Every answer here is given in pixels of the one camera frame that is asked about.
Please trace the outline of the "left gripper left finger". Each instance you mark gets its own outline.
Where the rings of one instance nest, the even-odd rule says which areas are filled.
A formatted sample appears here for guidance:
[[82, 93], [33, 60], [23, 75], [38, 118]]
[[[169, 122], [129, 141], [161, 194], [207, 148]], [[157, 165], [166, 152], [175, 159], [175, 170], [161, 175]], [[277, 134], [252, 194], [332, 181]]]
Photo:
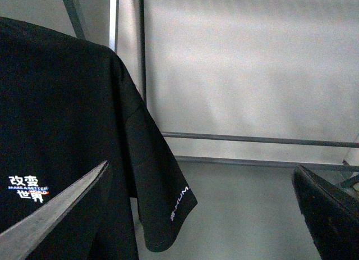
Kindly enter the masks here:
[[108, 197], [104, 161], [1, 233], [1, 259], [87, 259]]

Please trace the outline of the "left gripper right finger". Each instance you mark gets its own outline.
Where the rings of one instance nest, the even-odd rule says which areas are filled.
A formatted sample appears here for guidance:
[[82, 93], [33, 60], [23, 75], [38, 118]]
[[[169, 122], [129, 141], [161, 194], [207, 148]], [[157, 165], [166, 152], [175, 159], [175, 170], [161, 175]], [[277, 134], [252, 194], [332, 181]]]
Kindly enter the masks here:
[[358, 259], [358, 175], [332, 184], [299, 165], [292, 185], [321, 259]]

